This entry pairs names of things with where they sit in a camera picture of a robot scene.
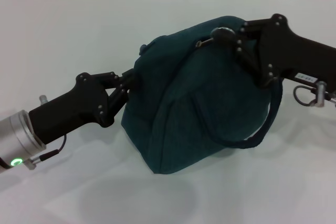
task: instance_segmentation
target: metal pin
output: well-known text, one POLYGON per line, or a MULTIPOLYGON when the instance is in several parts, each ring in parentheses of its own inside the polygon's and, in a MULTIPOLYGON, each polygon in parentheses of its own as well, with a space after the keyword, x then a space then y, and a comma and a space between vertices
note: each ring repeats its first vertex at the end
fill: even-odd
POLYGON ((31 159, 31 161, 32 161, 33 163, 35 163, 35 162, 37 162, 37 161, 40 161, 40 157, 39 157, 39 156, 38 156, 38 157, 35 157, 35 158, 31 159))
POLYGON ((48 99, 47 99, 47 97, 46 97, 44 94, 41 95, 41 96, 39 97, 39 99, 40 99, 41 105, 43 105, 43 104, 45 104, 45 103, 48 102, 48 99))
POLYGON ((325 94, 325 90, 327 88, 327 84, 324 81, 319 81, 318 83, 316 83, 317 86, 317 92, 316 92, 316 104, 315 107, 324 107, 324 94, 325 94))
POLYGON ((205 41, 201 41, 201 40, 199 40, 199 41, 196 43, 196 47, 201 47, 201 46, 204 45, 204 44, 207 44, 207 43, 209 43, 209 42, 212 42, 213 40, 214 40, 213 38, 207 39, 207 40, 205 40, 205 41))

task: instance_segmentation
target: bag handle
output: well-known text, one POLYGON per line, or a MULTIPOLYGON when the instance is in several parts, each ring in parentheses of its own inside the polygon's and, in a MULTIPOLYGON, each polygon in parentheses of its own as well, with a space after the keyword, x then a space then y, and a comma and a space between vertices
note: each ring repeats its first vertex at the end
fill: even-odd
POLYGON ((227 148, 239 148, 239 149, 253 148, 259 145, 263 141, 266 133, 273 124, 273 121, 280 107, 281 98, 282 98, 282 80, 279 79, 277 81, 274 81, 274 83, 271 86, 271 102, 269 106, 269 112, 261 128, 253 136, 249 137, 246 140, 238 142, 224 141, 222 142, 222 144, 227 148))

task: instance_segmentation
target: teal bag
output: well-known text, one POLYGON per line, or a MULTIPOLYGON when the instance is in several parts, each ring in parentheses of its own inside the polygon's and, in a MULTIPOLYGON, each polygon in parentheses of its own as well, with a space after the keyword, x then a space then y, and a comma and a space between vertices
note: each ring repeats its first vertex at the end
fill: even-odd
POLYGON ((221 17, 141 47, 122 126, 154 173, 170 174, 224 148, 260 144, 282 97, 282 82, 255 86, 232 50, 196 48, 216 27, 234 31, 244 20, 221 17))

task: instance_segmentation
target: green led light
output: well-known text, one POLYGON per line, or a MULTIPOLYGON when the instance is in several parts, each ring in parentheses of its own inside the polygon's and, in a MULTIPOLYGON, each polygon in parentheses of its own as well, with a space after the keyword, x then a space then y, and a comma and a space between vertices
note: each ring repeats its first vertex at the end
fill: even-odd
POLYGON ((16 159, 13 159, 13 161, 10 163, 11 166, 16 166, 16 165, 19 165, 22 163, 22 159, 21 158, 16 158, 16 159))

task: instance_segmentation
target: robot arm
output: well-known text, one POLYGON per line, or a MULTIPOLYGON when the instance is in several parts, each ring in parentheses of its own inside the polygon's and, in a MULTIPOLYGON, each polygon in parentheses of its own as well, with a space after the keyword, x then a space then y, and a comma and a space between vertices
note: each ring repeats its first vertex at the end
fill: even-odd
POLYGON ((117 76, 114 72, 79 74, 68 93, 27 113, 20 111, 0 122, 0 173, 24 163, 29 169, 59 153, 32 157, 46 145, 87 123, 109 127, 128 100, 128 90, 137 86, 133 69, 117 76), (110 96, 106 89, 115 88, 110 96))
POLYGON ((296 35, 284 15, 245 22, 237 35, 216 29, 212 40, 232 45, 238 63, 259 87, 267 87, 278 78, 310 86, 316 99, 309 104, 300 102, 294 90, 301 105, 323 107, 324 100, 336 97, 336 49, 296 35), (251 43, 255 43, 253 52, 247 49, 251 43))
MULTIPOLYGON (((295 88, 294 95, 302 105, 322 107, 324 100, 336 97, 336 49, 297 36, 283 15, 245 22, 237 34, 227 27, 216 28, 211 36, 198 41, 196 47, 213 42, 231 46, 237 62, 261 88, 278 78, 287 78, 306 85, 297 88, 304 87, 316 94, 316 99, 304 104, 296 97, 295 88)), ((111 126, 114 116, 128 100, 127 91, 137 85, 132 69, 121 77, 113 72, 82 73, 68 93, 43 102, 29 113, 20 111, 0 121, 0 173, 22 162, 34 169, 37 163, 60 151, 32 159, 46 144, 86 123, 111 126), (111 88, 115 90, 108 96, 106 89, 111 88)))

